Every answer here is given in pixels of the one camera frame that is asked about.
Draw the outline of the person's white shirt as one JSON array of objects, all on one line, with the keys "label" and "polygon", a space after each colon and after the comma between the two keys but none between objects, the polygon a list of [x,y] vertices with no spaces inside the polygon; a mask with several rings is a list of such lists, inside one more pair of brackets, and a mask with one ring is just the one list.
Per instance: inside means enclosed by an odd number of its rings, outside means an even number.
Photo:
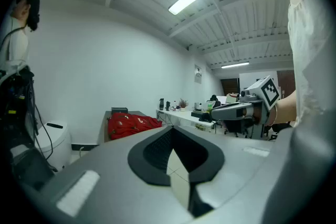
[{"label": "person's white shirt", "polygon": [[288,32],[296,83],[296,124],[323,113],[312,89],[314,82],[309,82],[304,72],[331,39],[334,24],[328,7],[325,0],[290,0]]}]

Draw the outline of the black desk device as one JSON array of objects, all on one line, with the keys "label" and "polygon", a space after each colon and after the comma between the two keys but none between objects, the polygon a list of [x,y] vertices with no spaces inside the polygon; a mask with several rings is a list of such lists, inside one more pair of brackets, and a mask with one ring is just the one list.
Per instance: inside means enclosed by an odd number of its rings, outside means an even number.
[{"label": "black desk device", "polygon": [[211,123],[213,121],[210,113],[208,111],[192,111],[191,116],[198,118],[201,122]]}]

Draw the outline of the red backpack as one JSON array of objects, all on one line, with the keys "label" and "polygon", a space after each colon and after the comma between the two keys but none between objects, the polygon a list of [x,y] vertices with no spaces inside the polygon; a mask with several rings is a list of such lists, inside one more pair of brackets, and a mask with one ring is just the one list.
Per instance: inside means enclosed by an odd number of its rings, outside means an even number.
[{"label": "red backpack", "polygon": [[118,112],[108,119],[108,136],[117,140],[159,127],[162,127],[162,121],[155,118]]}]

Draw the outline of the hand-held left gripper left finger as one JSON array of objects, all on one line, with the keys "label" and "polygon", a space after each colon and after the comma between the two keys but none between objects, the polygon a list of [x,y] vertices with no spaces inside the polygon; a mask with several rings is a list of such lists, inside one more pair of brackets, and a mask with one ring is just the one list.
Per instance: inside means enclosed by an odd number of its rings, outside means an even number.
[{"label": "hand-held left gripper left finger", "polygon": [[193,216],[170,186],[153,186],[129,167],[128,153],[161,128],[101,144],[60,171],[41,190],[52,205],[61,205],[81,224],[186,224]]}]

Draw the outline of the white lidded bin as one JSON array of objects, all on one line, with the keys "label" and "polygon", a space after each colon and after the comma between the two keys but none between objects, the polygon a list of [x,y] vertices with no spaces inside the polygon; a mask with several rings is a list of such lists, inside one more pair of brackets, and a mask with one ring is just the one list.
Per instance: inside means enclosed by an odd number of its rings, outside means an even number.
[{"label": "white lidded bin", "polygon": [[71,136],[66,122],[49,121],[38,130],[35,146],[48,159],[48,163],[57,171],[70,164]]}]

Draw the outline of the wall poster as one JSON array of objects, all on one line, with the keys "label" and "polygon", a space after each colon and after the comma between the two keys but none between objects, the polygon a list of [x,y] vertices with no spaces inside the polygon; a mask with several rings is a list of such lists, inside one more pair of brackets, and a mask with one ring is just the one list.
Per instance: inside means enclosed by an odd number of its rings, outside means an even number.
[{"label": "wall poster", "polygon": [[197,65],[194,66],[194,82],[199,84],[202,83],[202,69]]}]

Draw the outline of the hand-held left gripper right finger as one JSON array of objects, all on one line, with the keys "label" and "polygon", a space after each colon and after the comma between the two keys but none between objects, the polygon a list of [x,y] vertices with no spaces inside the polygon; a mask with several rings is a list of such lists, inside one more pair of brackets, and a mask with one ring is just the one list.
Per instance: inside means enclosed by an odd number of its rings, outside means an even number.
[{"label": "hand-held left gripper right finger", "polygon": [[172,211],[172,224],[261,224],[271,175],[259,172],[273,143],[209,134],[192,127],[176,126],[174,130],[216,145],[224,154],[224,163],[211,181],[192,185],[186,167],[176,162],[172,191],[187,218],[182,220]]}]

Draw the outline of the person's right hand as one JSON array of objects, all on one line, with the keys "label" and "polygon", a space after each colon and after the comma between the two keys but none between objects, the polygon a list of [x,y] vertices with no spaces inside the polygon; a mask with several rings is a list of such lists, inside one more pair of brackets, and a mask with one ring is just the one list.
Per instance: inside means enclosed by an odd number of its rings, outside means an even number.
[{"label": "person's right hand", "polygon": [[262,116],[262,108],[258,106],[250,106],[243,109],[244,117],[252,117],[254,121],[259,122]]}]

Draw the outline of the person's right forearm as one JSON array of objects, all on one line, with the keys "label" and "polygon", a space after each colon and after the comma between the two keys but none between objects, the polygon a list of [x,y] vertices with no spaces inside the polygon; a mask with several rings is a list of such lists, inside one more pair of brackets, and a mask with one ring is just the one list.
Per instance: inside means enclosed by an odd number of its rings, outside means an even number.
[{"label": "person's right forearm", "polygon": [[297,118],[296,97],[296,91],[294,91],[288,97],[278,100],[270,110],[267,124],[273,125],[295,121]]}]

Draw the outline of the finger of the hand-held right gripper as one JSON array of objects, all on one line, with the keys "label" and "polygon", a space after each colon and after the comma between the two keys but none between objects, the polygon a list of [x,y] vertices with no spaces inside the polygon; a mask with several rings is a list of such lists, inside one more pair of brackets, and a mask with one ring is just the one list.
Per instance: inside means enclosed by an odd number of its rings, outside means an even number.
[{"label": "finger of the hand-held right gripper", "polygon": [[245,115],[246,108],[247,103],[228,103],[212,109],[210,115],[214,120],[241,120]]}]

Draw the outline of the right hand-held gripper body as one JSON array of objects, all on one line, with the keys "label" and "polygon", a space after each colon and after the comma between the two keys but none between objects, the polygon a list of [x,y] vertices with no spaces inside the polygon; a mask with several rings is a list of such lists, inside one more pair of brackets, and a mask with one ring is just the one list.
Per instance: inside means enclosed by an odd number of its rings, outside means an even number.
[{"label": "right hand-held gripper body", "polygon": [[240,94],[240,102],[249,103],[249,106],[258,106],[262,108],[262,116],[259,122],[254,121],[252,117],[244,117],[251,120],[251,126],[246,124],[246,137],[252,139],[262,139],[264,136],[264,127],[268,121],[270,110],[280,99],[280,94],[274,84],[271,76],[263,77],[257,80]]}]

